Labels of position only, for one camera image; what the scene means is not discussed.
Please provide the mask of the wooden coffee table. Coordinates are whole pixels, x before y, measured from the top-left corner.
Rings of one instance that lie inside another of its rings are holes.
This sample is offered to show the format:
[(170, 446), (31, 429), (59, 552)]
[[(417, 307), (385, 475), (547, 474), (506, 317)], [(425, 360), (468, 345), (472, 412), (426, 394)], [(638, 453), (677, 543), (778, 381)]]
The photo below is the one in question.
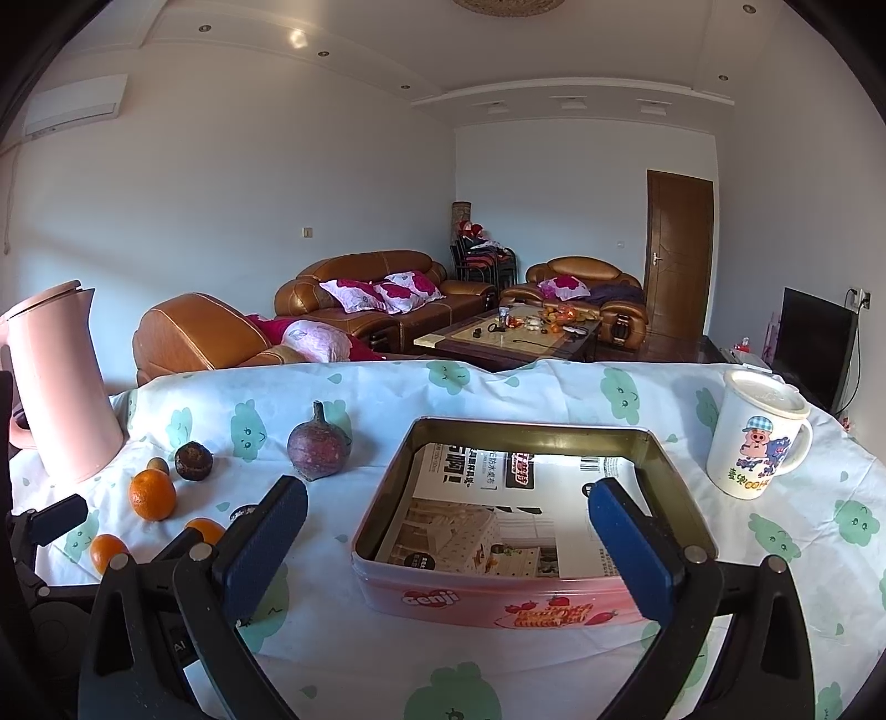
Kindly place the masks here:
[(510, 305), (416, 337), (413, 347), (491, 372), (545, 358), (593, 362), (602, 321), (571, 305)]

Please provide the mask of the dark brown mangosteen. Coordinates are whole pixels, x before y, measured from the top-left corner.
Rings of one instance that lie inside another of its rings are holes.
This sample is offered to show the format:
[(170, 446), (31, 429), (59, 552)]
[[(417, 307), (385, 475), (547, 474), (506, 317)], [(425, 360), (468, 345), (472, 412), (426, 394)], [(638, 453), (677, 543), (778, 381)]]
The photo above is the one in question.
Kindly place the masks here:
[(213, 455), (203, 444), (189, 441), (174, 453), (174, 468), (182, 479), (203, 481), (213, 470)]

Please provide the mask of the small orange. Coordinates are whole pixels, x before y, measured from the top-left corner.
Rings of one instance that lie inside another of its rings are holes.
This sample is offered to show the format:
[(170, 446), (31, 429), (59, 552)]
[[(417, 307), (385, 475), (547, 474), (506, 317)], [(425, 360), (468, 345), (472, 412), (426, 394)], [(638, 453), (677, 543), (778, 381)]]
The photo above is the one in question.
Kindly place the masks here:
[(225, 528), (221, 523), (215, 522), (209, 517), (194, 517), (185, 523), (185, 527), (200, 532), (203, 542), (210, 544), (210, 546), (217, 546), (225, 534)]

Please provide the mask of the pink electric kettle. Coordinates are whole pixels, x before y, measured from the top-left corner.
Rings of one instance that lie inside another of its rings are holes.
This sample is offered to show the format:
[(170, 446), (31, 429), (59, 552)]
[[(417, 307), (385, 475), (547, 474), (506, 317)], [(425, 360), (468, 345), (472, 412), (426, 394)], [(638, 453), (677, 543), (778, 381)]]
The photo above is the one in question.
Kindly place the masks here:
[(66, 485), (96, 476), (125, 444), (91, 343), (93, 296), (70, 280), (2, 315), (2, 345), (27, 420), (9, 421), (9, 441), (36, 450), (49, 478)]

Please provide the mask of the large orange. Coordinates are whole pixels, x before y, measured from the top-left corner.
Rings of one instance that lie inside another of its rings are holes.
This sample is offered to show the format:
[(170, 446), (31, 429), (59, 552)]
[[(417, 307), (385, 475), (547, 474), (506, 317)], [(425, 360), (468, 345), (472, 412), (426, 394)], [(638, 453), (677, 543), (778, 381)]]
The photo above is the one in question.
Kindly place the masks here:
[(165, 521), (176, 510), (176, 489), (166, 472), (146, 468), (132, 477), (129, 502), (132, 510), (144, 521)]

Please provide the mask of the pink floral cushion right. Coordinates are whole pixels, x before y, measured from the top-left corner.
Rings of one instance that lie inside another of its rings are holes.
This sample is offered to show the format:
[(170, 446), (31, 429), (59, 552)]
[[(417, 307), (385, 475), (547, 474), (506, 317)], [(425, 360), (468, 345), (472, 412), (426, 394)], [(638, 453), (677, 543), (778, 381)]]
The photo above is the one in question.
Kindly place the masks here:
[(374, 284), (373, 288), (383, 300), (389, 315), (417, 311), (428, 303), (445, 298), (445, 294), (427, 275), (416, 270), (392, 273)]

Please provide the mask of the small yellow-brown longan fruit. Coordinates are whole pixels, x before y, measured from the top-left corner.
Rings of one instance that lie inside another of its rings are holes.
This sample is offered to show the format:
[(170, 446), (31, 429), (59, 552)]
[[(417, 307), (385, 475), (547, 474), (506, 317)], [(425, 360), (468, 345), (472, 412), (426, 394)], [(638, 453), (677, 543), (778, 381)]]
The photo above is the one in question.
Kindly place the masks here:
[(165, 479), (171, 479), (167, 462), (162, 457), (152, 457), (146, 465), (146, 470), (154, 472), (156, 476), (164, 476)]

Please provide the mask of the brown wooden door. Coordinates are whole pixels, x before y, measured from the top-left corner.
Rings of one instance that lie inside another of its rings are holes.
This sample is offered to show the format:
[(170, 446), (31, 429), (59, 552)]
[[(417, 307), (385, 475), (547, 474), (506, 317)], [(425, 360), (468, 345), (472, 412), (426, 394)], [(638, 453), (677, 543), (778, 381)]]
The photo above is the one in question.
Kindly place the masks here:
[(647, 171), (644, 294), (655, 335), (695, 341), (703, 334), (713, 260), (710, 180)]

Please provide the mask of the stacked dark chairs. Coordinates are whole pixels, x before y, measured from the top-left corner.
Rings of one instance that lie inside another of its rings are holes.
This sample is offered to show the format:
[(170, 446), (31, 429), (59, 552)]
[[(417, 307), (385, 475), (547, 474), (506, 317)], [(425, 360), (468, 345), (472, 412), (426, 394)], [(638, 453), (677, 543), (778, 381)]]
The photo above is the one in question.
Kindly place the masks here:
[(451, 244), (455, 276), (504, 290), (517, 282), (517, 257), (509, 248), (458, 235)]

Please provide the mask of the white cartoon pig mug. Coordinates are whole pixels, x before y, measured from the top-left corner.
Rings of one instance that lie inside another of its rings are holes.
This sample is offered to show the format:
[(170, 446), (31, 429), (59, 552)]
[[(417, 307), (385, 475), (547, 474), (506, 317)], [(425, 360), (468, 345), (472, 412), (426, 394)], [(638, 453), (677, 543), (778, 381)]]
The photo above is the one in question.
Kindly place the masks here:
[(707, 456), (709, 480), (738, 500), (755, 500), (775, 477), (797, 470), (812, 445), (811, 405), (772, 373), (731, 368)]

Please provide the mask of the pink floral cushion left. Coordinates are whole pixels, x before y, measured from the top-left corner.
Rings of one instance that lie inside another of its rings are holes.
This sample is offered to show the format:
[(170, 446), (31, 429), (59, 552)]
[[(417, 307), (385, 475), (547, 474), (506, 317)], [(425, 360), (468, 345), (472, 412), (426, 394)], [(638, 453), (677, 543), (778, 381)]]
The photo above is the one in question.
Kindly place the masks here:
[(331, 279), (321, 282), (320, 288), (338, 301), (342, 311), (388, 313), (388, 303), (373, 284), (356, 279)]

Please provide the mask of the large purple round fruit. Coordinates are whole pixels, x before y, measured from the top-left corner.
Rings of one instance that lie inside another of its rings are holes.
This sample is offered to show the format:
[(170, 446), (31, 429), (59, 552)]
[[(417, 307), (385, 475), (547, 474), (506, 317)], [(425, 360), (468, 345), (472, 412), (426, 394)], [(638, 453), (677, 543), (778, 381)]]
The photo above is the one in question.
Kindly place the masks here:
[(287, 456), (302, 480), (331, 477), (344, 470), (352, 453), (352, 440), (339, 426), (326, 420), (320, 400), (312, 404), (312, 417), (289, 434)]

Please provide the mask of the pink floral cushion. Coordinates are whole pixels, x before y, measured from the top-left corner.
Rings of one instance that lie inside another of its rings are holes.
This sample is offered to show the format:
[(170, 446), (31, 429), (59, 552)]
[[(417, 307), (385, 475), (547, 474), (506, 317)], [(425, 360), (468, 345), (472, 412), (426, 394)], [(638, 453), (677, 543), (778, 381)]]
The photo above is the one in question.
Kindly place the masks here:
[(321, 282), (320, 288), (338, 301), (342, 311), (388, 313), (388, 303), (373, 284), (356, 279), (331, 279)]
[(392, 273), (374, 284), (373, 288), (383, 300), (389, 315), (417, 311), (428, 303), (445, 298), (445, 294), (427, 275), (416, 270)]
[(590, 288), (574, 275), (557, 275), (542, 280), (538, 291), (546, 301), (566, 301), (585, 299), (590, 296)]

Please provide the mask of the pink biscuit tin box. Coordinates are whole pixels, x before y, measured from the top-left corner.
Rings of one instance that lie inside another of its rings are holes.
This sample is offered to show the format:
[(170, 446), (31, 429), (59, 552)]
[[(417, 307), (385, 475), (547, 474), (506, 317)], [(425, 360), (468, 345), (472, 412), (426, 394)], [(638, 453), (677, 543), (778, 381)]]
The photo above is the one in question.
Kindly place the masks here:
[(644, 429), (422, 417), (352, 543), (370, 608), (484, 629), (631, 624), (640, 614), (589, 515), (616, 480), (677, 546), (717, 545)]

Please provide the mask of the black television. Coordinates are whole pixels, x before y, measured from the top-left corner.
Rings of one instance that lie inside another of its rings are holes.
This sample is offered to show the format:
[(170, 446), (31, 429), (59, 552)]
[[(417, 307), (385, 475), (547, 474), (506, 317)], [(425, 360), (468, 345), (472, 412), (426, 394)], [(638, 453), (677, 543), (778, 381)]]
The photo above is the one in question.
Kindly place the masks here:
[(799, 388), (803, 397), (837, 414), (846, 388), (858, 312), (785, 288), (772, 369)]

